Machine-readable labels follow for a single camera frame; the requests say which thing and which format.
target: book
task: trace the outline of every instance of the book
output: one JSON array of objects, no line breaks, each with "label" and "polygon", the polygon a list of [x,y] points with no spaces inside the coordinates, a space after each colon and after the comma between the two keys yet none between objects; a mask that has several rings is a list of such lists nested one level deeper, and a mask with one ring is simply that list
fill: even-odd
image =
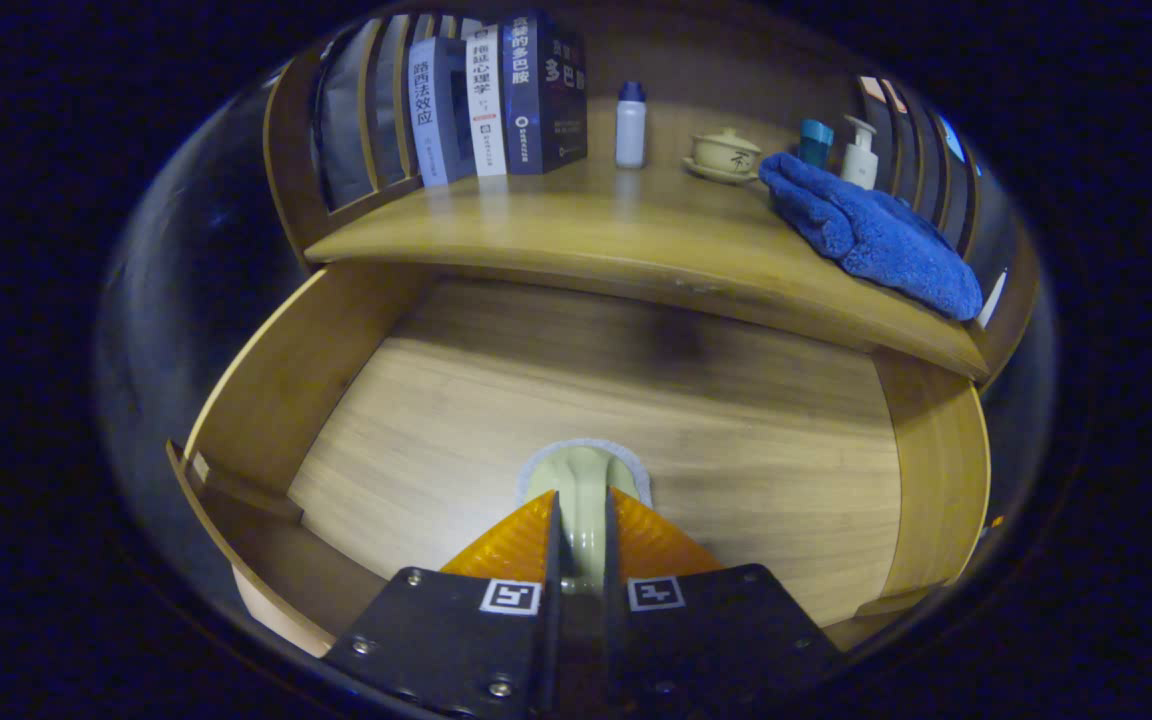
[{"label": "book", "polygon": [[585,43],[540,10],[506,15],[500,85],[509,172],[539,174],[588,154]]},{"label": "book", "polygon": [[465,44],[473,165],[480,177],[506,173],[505,134],[500,126],[498,37],[498,26],[479,28],[471,32]]},{"label": "book", "polygon": [[473,173],[465,41],[430,37],[411,46],[407,65],[412,138],[426,185]]}]

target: orange gripper pad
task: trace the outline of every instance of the orange gripper pad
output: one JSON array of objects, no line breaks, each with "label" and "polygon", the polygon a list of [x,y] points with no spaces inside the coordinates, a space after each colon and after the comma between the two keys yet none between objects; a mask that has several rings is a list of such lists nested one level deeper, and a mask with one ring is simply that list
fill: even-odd
[{"label": "orange gripper pad", "polygon": [[722,570],[708,551],[658,511],[612,488],[621,546],[621,582]]},{"label": "orange gripper pad", "polygon": [[545,550],[550,544],[554,492],[536,498],[500,520],[445,564],[444,573],[471,578],[545,582]]}]

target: blue cup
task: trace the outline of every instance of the blue cup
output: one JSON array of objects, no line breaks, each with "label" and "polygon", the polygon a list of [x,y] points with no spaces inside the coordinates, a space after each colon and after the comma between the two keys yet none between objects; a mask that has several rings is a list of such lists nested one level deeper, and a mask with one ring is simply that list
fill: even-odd
[{"label": "blue cup", "polygon": [[820,120],[803,120],[803,141],[799,142],[799,160],[824,169],[833,145],[833,131]]}]

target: saucer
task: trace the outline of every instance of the saucer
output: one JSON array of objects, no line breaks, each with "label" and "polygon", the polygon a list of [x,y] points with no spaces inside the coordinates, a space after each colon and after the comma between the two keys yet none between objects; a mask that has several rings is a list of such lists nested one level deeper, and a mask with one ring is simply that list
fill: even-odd
[{"label": "saucer", "polygon": [[728,173],[727,170],[717,170],[714,168],[704,167],[704,165],[696,164],[691,158],[682,159],[682,167],[698,174],[698,176],[704,179],[712,179],[715,182],[726,182],[732,184],[740,184],[751,181],[751,179],[758,179],[758,173]]}]

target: blue bottle cap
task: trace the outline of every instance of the blue bottle cap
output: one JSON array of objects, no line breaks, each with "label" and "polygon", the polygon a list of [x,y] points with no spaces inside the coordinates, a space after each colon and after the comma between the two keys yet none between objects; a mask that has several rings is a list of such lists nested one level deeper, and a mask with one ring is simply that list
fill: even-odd
[{"label": "blue bottle cap", "polygon": [[643,90],[643,86],[639,85],[639,83],[631,79],[621,86],[621,100],[645,103],[649,100],[649,94],[646,94],[646,91]]},{"label": "blue bottle cap", "polygon": [[827,124],[820,122],[820,120],[804,118],[803,141],[817,141],[827,146],[833,145],[833,131]]}]

